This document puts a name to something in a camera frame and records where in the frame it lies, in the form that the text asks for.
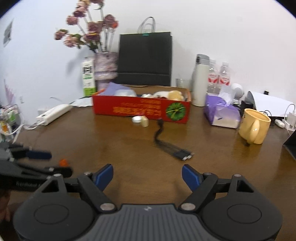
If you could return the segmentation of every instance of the vase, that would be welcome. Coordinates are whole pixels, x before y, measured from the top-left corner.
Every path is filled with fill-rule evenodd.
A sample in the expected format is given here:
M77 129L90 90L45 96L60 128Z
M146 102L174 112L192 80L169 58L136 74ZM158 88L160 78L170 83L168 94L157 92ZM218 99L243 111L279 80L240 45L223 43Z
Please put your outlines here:
M94 76L96 89L100 91L107 88L109 82L117 77L116 52L100 52L94 57Z

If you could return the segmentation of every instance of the gray thermos lid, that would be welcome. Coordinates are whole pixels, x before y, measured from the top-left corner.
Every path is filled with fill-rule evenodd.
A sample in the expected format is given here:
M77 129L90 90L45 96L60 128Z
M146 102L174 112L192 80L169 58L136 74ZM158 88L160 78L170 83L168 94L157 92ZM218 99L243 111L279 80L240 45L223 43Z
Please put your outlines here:
M210 58L205 54L196 55L196 64L204 64L210 66Z

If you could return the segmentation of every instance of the brown tabletop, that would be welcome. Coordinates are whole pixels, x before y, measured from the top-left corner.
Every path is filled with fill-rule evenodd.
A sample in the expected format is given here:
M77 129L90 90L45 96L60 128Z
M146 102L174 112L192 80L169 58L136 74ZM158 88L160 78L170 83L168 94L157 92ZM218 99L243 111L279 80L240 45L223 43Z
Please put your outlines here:
M18 142L52 152L52 160L26 161L38 166L57 165L69 160L73 176L95 172L105 164L114 166L114 178L105 194L117 206L122 203L179 205L190 193L181 177L187 163L199 172L220 178L242 174L283 214L277 241L296 239L296 162L282 148L287 131L271 126L262 145L246 146L237 130L210 126L202 108L192 106L187 124L165 122L160 139L195 153L189 161L178 161L157 148L153 135L156 121L146 128L131 117L94 115L91 107L73 108L58 120L37 130L24 131ZM10 203L21 202L30 194L12 192ZM1 228L6 240L15 236Z

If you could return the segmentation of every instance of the ribbed gray panel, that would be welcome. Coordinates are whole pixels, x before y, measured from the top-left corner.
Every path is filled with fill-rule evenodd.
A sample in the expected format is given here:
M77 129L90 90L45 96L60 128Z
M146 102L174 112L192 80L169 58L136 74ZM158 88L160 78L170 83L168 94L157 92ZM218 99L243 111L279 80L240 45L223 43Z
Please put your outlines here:
M123 205L113 214L101 215L79 241L218 241L192 214L174 205Z

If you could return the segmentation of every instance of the thermos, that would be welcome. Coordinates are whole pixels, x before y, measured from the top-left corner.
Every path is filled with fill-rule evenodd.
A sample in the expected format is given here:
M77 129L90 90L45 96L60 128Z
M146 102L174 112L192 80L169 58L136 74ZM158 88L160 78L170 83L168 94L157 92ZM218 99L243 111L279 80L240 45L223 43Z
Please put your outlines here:
M204 54L196 56L196 65L192 74L193 98L192 104L205 106L205 98L208 87L208 75L210 70L210 58Z

